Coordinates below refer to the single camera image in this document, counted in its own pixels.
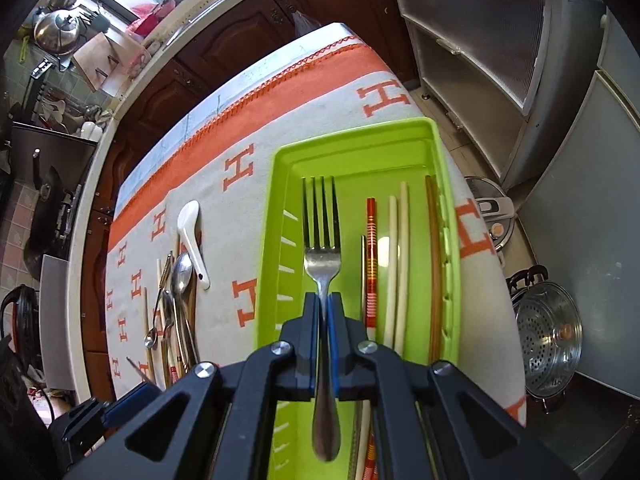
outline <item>countertop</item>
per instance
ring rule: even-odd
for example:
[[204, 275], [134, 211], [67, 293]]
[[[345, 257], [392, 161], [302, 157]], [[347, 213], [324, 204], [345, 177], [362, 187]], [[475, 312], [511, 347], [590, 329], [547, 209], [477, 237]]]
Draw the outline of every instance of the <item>countertop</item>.
[[[94, 154], [94, 160], [84, 184], [84, 191], [78, 205], [76, 224], [71, 238], [69, 265], [66, 276], [66, 336], [69, 345], [71, 370], [76, 385], [78, 402], [83, 402], [91, 396], [89, 383], [84, 364], [84, 351], [82, 348], [82, 330], [80, 324], [80, 286], [82, 275], [82, 256], [86, 230], [89, 223], [91, 206], [94, 201], [100, 172], [106, 160], [114, 134], [118, 129], [120, 120], [124, 117], [130, 106], [139, 97], [143, 89], [160, 72], [163, 66], [184, 48], [199, 32], [208, 27], [228, 10], [231, 10], [243, 0], [184, 0], [174, 12], [172, 12], [153, 31], [145, 43], [158, 40], [162, 47], [152, 57], [142, 73], [133, 80], [126, 89], [114, 99], [114, 116], [105, 129], [102, 138]], [[169, 38], [182, 27], [179, 35], [166, 46]]]

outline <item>fork tines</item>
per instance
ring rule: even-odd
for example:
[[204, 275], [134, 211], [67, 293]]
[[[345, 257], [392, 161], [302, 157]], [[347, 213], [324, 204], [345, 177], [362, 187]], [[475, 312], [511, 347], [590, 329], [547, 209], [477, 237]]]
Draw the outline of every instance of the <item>fork tines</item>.
[[318, 199], [316, 197], [316, 178], [311, 177], [311, 187], [313, 195], [313, 245], [309, 241], [309, 218], [308, 205], [306, 201], [306, 178], [302, 179], [302, 222], [303, 237], [305, 248], [307, 249], [328, 249], [333, 247], [340, 250], [340, 223], [338, 222], [338, 200], [335, 195], [335, 180], [331, 178], [331, 195], [332, 195], [332, 219], [334, 223], [334, 244], [331, 244], [329, 234], [329, 219], [326, 209], [326, 192], [324, 190], [324, 176], [320, 177], [320, 186], [322, 191], [322, 244], [320, 243], [320, 224], [318, 219]]

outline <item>table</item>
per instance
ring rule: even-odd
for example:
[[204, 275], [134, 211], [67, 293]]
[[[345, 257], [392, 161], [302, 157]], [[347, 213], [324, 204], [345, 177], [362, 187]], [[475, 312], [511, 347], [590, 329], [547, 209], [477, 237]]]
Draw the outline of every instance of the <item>table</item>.
[[[297, 140], [420, 115], [375, 52], [334, 23], [255, 63], [176, 124], [123, 184], [111, 226], [106, 326], [116, 395], [139, 382], [127, 357], [148, 369], [143, 316], [150, 316], [157, 291], [156, 259], [164, 261], [175, 247], [177, 215], [186, 202], [200, 202], [201, 250], [211, 277], [210, 288], [198, 290], [200, 357], [220, 365], [243, 360], [254, 347], [273, 153]], [[524, 424], [524, 369], [511, 301], [472, 194], [446, 157], [461, 248], [458, 366]], [[162, 383], [158, 356], [154, 363]]]

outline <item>green plastic tray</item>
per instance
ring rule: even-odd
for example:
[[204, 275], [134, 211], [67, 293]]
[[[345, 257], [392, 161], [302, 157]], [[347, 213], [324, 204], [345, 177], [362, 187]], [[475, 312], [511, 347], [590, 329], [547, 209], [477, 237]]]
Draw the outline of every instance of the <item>green plastic tray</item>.
[[[304, 293], [315, 291], [303, 269], [302, 183], [334, 176], [342, 266], [330, 292], [342, 295], [344, 313], [360, 317], [360, 237], [366, 232], [366, 199], [374, 197], [378, 220], [378, 339], [384, 332], [388, 197], [409, 187], [410, 278], [404, 358], [426, 364], [431, 322], [431, 248], [425, 176], [438, 186], [442, 265], [442, 358], [456, 362], [460, 338], [460, 253], [449, 175], [436, 124], [428, 118], [375, 124], [305, 140], [274, 156], [262, 235], [256, 305], [256, 346], [278, 338], [282, 323], [300, 316]], [[353, 402], [340, 402], [342, 446], [337, 459], [321, 463], [311, 447], [313, 404], [280, 402], [276, 412], [271, 480], [346, 479], [351, 453]]]

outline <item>wooden cabinet door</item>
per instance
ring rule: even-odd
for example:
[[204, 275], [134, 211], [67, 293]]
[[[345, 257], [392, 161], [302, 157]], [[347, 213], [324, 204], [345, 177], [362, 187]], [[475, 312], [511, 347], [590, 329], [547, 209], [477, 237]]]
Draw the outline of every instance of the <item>wooden cabinet door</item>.
[[209, 93], [200, 78], [172, 59], [142, 91], [120, 127], [148, 138], [153, 146]]
[[[145, 144], [150, 145], [142, 146], [141, 140], [148, 140]], [[120, 186], [154, 144], [148, 137], [140, 138], [133, 131], [118, 128], [100, 172], [92, 209], [113, 216]]]
[[84, 366], [89, 381], [92, 397], [98, 400], [113, 402], [116, 395], [111, 379], [111, 361], [109, 356], [101, 352], [84, 352]]
[[289, 14], [299, 10], [321, 25], [344, 23], [385, 61], [402, 82], [417, 79], [409, 34], [396, 0], [276, 0]]
[[198, 34], [177, 59], [214, 91], [293, 39], [293, 25], [275, 1], [244, 0]]
[[107, 351], [104, 318], [104, 271], [107, 263], [111, 217], [91, 211], [84, 242], [80, 285], [80, 323], [85, 351]]

